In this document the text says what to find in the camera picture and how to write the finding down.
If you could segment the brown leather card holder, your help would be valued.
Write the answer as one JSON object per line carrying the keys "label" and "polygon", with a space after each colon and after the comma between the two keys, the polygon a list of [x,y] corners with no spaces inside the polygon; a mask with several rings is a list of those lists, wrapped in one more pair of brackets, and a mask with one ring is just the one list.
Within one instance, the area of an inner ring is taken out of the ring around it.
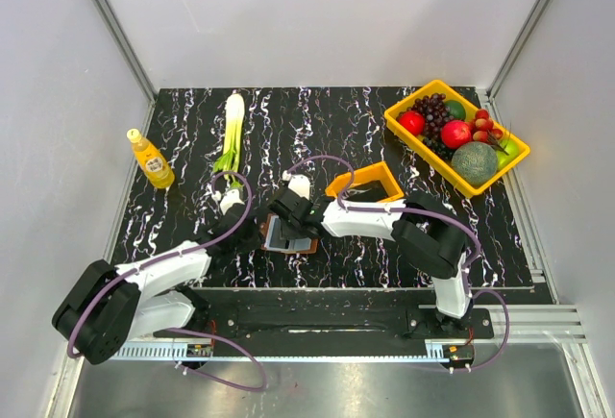
{"label": "brown leather card holder", "polygon": [[265,222],[259,225],[264,251],[285,255],[311,255],[316,252],[318,240],[300,236],[287,226],[282,219],[273,213],[267,216]]}

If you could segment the small orange plastic bin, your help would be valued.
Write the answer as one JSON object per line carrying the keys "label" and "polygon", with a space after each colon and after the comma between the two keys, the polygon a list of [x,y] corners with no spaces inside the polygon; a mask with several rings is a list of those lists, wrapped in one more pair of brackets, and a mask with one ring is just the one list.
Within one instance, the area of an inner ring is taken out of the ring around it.
{"label": "small orange plastic bin", "polygon": [[405,197],[401,187],[399,186],[397,180],[393,176],[390,168],[388,167],[385,161],[380,161],[366,167],[360,168],[354,172],[354,180],[351,185],[348,187],[351,188],[353,186],[361,185],[361,184],[370,184],[370,183],[380,183],[386,189],[389,197],[385,200],[379,202],[372,202],[369,204],[383,204],[390,203],[394,201],[398,201]]}

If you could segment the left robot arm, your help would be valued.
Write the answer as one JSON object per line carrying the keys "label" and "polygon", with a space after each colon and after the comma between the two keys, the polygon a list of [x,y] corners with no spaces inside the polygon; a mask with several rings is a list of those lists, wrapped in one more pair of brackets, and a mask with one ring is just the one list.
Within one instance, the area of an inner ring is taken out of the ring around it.
{"label": "left robot arm", "polygon": [[197,336],[213,326],[210,303],[189,287],[205,277],[216,260],[260,246],[252,213],[231,207],[211,229],[174,248],[139,261],[92,262],[52,317],[67,341],[71,358],[100,364],[135,338],[179,329]]}

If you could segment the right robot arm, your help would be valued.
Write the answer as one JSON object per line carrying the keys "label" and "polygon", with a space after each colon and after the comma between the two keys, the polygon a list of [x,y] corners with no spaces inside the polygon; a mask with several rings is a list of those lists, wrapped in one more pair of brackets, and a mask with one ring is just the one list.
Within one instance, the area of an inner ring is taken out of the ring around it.
{"label": "right robot arm", "polygon": [[365,236],[397,244],[406,262],[431,278],[437,326],[457,337],[472,324],[471,291],[464,266],[468,241],[480,251],[471,229],[429,195],[412,194],[393,202],[352,202],[324,197],[314,203],[290,187],[281,188],[268,208],[300,237]]}

